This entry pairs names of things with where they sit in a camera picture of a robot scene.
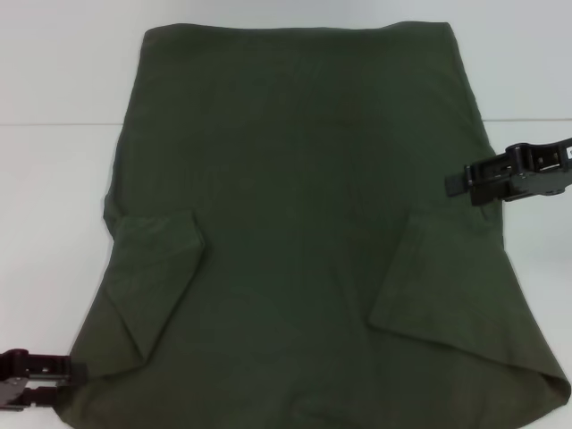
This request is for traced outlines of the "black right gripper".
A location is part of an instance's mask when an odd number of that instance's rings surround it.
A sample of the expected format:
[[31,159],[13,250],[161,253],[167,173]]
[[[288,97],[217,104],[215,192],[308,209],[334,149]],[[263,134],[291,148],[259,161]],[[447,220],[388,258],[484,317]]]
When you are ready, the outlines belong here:
[[571,184],[572,138],[543,145],[513,145],[505,154],[465,165],[461,173],[444,182],[448,197],[468,194],[472,206],[557,196]]

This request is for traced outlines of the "dark green t-shirt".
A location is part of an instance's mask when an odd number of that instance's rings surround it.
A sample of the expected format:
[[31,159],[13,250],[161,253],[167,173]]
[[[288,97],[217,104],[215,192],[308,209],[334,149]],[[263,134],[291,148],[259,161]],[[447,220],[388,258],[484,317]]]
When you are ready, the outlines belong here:
[[520,429],[570,383],[504,249],[446,23],[143,37],[72,429]]

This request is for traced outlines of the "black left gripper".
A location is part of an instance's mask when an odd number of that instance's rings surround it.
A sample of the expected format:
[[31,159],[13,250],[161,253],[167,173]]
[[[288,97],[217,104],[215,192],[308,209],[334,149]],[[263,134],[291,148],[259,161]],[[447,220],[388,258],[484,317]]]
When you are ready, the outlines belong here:
[[0,410],[53,408],[72,392],[71,386],[26,388],[31,381],[80,385],[88,379],[84,363],[70,356],[30,355],[25,349],[0,354]]

